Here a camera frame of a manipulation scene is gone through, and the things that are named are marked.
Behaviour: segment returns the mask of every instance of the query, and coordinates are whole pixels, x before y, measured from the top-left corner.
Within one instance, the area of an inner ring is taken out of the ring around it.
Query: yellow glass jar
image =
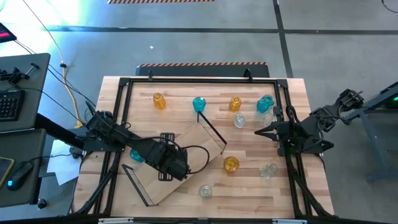
[[[160,93],[154,94],[154,105],[156,109],[166,109],[166,101],[163,98],[163,95]]]
[[[242,101],[239,97],[232,97],[231,101],[229,101],[229,108],[231,109],[231,111],[239,111],[241,105]]]
[[[229,156],[224,160],[224,170],[226,172],[235,172],[239,169],[239,161],[233,156]]]

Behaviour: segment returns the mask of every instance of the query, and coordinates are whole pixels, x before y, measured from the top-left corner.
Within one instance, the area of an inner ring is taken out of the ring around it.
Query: concrete floor
[[[48,25],[96,27],[211,27],[276,29],[272,0],[216,0],[203,3],[107,5],[106,1],[28,1]],[[398,2],[388,1],[398,10]],[[383,8],[378,0],[282,0],[279,1],[285,29],[398,29],[398,14]],[[9,1],[0,12],[18,39],[36,52],[49,52],[51,64],[60,57],[48,34],[39,30],[31,13],[20,1]],[[81,92],[97,100],[105,75],[133,75],[139,63],[266,61],[271,77],[286,77],[278,34],[115,33],[54,32],[70,65],[68,79]],[[312,109],[333,103],[346,88],[364,90],[369,98],[397,81],[398,35],[287,35],[295,78],[304,78]],[[26,54],[15,43],[0,45],[0,56]],[[44,91],[73,110],[66,90],[48,76]],[[83,114],[85,104],[79,96]],[[46,97],[39,111],[66,128],[74,119]],[[378,128],[390,130],[385,120],[375,118]],[[396,131],[384,133],[387,139]],[[343,218],[398,222],[398,181],[369,183],[365,175],[377,170],[360,121],[338,124],[326,135],[335,148],[325,153],[326,176],[335,213]],[[37,211],[21,205],[0,209],[0,220],[50,217],[66,214],[73,182],[57,186],[44,180],[41,197],[49,207]]]

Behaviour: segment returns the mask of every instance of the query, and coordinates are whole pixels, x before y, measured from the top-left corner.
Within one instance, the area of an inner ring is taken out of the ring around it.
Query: white cable
[[[57,46],[57,49],[58,49],[58,51],[59,51],[59,53],[60,53],[60,56],[61,56],[61,64],[65,64],[65,62],[64,62],[64,60],[63,60],[63,55],[62,55],[61,49],[60,49],[60,47],[58,46],[57,42],[55,41],[54,37],[51,35],[50,31],[49,31],[49,30],[47,29],[47,27],[43,24],[43,22],[39,19],[39,17],[36,15],[36,13],[29,7],[29,5],[25,2],[25,0],[22,0],[22,1],[23,1],[23,2],[25,3],[25,5],[29,8],[29,10],[33,13],[33,15],[36,17],[36,19],[41,23],[41,25],[44,27],[44,29],[49,33],[51,39],[54,41],[54,44]],[[62,78],[63,78],[63,82],[66,83],[66,82],[67,82],[67,74],[65,73],[65,68],[64,68],[64,67],[62,67]],[[79,128],[79,127],[83,126],[83,124],[80,122],[81,119],[80,119],[80,115],[79,115],[79,110],[78,110],[78,108],[77,108],[76,99],[75,99],[75,97],[73,96],[73,93],[70,91],[70,89],[69,89],[69,87],[68,87],[67,85],[65,85],[65,88],[66,88],[67,91],[69,92],[69,95],[70,95],[70,97],[71,97],[71,99],[72,99],[72,102],[73,102],[73,107],[75,108],[76,117],[78,118],[77,125],[76,125],[75,127],[76,127],[76,128]]]

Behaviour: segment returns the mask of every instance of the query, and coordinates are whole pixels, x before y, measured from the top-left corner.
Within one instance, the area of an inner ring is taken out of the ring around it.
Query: warning stripe tape
[[[267,65],[266,62],[214,62],[214,63],[147,63],[138,67],[181,67],[181,66],[220,66],[220,65]]]
[[[108,4],[172,3],[172,2],[213,2],[214,0],[108,0]]]

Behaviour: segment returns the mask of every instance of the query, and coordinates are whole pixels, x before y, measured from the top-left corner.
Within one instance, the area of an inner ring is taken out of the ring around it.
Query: wooden table
[[[120,77],[104,77],[99,93],[97,110],[113,111]],[[310,112],[310,105],[303,79],[288,79],[292,105],[298,118],[304,119]],[[153,107],[155,92],[164,95],[167,109],[160,111]],[[174,84],[135,83],[127,121],[130,131],[142,137],[158,136],[172,132],[177,136],[196,123],[192,100],[200,95],[206,99],[205,116],[226,139],[228,145],[222,155],[217,156],[201,173],[195,174],[156,207],[145,207],[122,168],[119,168],[111,215],[113,217],[211,217],[211,218],[293,218],[292,199],[284,157],[277,155],[277,143],[254,135],[261,129],[256,114],[256,102],[265,94],[274,95],[269,84]],[[234,126],[234,113],[228,110],[231,97],[241,97],[240,112],[246,116],[243,129]],[[124,91],[121,107],[124,106]],[[120,109],[118,122],[121,121]],[[129,149],[123,153],[120,164],[139,166],[129,156]],[[223,161],[228,156],[239,159],[240,168],[233,174],[223,170]],[[98,185],[104,153],[92,153],[81,167],[75,191],[75,208],[79,209]],[[302,156],[307,184],[324,208],[333,213],[328,184],[322,162],[314,155]],[[276,176],[265,179],[259,168],[277,164]],[[202,185],[213,188],[211,199],[202,199],[198,190]],[[304,210],[302,193],[298,190],[300,208]],[[103,197],[101,209],[106,197]]]

